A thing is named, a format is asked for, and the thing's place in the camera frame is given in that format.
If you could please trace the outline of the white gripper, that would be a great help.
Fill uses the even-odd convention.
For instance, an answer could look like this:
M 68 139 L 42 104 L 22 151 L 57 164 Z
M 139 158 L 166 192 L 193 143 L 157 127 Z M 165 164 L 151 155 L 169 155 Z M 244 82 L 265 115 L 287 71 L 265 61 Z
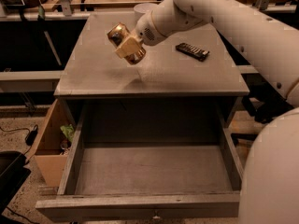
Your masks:
M 164 16 L 158 10 L 152 10 L 138 20 L 135 31 L 145 45 L 155 46 L 166 40 L 165 26 Z M 114 42 L 116 44 L 115 52 L 120 58 L 144 55 L 140 40 L 133 35 L 118 36 Z

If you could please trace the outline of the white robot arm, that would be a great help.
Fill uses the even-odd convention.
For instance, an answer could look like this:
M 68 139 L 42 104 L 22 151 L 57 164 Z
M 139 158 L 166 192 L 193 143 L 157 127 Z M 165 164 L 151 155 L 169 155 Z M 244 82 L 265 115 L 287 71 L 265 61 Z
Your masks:
M 126 58 L 171 34 L 208 22 L 251 64 L 253 98 L 275 94 L 292 110 L 276 115 L 255 138 L 240 192 L 240 224 L 299 224 L 299 32 L 235 0 L 164 0 L 116 40 Z

